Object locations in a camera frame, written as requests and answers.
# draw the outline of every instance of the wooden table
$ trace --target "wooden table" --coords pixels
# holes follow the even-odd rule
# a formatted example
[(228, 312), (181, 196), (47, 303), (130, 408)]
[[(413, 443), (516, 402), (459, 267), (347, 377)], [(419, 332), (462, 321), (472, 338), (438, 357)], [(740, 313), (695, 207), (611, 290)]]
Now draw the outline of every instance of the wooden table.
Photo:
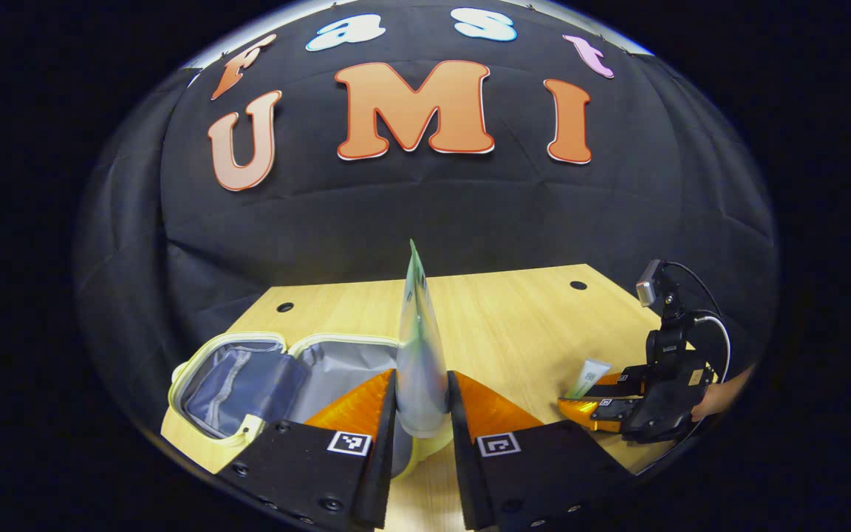
[[(396, 338), (404, 286), (400, 279), (271, 287), (229, 331), (271, 331), (288, 344), (314, 333)], [(659, 327), (657, 314), (585, 264), (429, 277), (428, 288), (448, 369), (476, 378), (544, 423), (564, 419), (557, 397), (576, 381), (584, 359), (611, 363), (611, 372), (644, 364), (646, 335)], [(280, 313), (277, 306), (287, 302), (294, 308)], [(672, 445), (591, 435), (632, 472)], [(452, 445), (392, 483), (386, 530), (464, 530)]]

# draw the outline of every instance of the black fabric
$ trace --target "black fabric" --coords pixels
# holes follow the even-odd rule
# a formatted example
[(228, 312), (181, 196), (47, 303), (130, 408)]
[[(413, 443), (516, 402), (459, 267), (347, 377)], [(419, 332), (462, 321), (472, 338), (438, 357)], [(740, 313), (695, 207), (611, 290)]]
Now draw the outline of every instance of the black fabric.
[[(190, 74), (175, 75), (168, 93), (133, 112), (84, 202), (78, 302), (98, 369), (137, 422), (158, 431), (169, 371), (264, 290), (399, 279), (410, 238), (430, 276), (585, 262), (634, 296), (650, 259), (677, 260), (718, 297), (732, 337), (731, 373), (759, 357), (776, 307), (776, 232), (759, 169), (730, 124), (659, 58), (629, 56), (514, 4), (469, 6), (509, 16), (516, 40), (457, 33), (448, 11), (459, 4), (345, 4), (274, 30), (274, 43), (216, 101), (223, 65), (244, 47), (188, 88)], [(381, 15), (386, 33), (304, 49), (325, 24), (364, 13)], [(602, 51), (615, 78), (591, 70), (561, 34)], [(486, 128), (496, 141), (490, 154), (438, 154), (426, 142), (405, 152), (381, 121), (388, 154), (338, 158), (347, 94), (335, 72), (385, 61), (418, 88), (452, 58), (491, 70), (483, 84)], [(547, 155), (554, 105), (546, 78), (591, 97), (593, 159), (585, 166)], [(245, 107), (273, 90), (283, 92), (273, 169), (255, 188), (226, 191), (213, 174), (208, 128), (238, 112), (233, 144), (245, 164), (253, 149)], [(425, 135), (436, 125), (433, 118)], [(682, 283), (686, 305), (710, 307), (691, 279)], [(716, 327), (700, 327), (690, 340), (722, 349)]]

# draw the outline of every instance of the screw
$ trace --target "screw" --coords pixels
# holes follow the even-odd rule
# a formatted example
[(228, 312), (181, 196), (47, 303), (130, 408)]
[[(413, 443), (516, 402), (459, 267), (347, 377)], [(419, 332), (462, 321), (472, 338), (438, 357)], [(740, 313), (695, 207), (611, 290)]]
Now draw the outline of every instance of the screw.
[(321, 506), (323, 506), (324, 509), (328, 509), (328, 511), (336, 512), (341, 511), (341, 508), (344, 507), (344, 504), (342, 504), (342, 502), (338, 501), (337, 499), (323, 499), (321, 501)]

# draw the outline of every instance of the tube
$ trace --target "tube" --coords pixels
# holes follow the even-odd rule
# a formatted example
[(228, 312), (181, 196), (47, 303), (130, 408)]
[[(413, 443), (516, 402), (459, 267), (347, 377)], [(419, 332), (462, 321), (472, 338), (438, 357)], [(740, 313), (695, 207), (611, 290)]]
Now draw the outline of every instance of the tube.
[(611, 367), (611, 364), (606, 364), (604, 361), (586, 359), (584, 369), (580, 371), (580, 377), (577, 377), (577, 384), (574, 384), (567, 392), (567, 398), (583, 397)]

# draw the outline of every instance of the human hand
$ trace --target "human hand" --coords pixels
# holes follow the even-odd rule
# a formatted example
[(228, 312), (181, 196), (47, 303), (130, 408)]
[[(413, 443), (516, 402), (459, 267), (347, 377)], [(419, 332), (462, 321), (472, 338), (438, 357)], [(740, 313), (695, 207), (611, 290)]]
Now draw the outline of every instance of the human hand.
[(722, 412), (727, 405), (726, 397), (724, 397), (724, 385), (720, 383), (709, 384), (708, 389), (705, 390), (705, 397), (702, 398), (702, 402), (695, 405), (694, 408), (691, 409), (691, 420), (693, 422), (701, 421), (703, 417), (706, 415), (718, 414)]

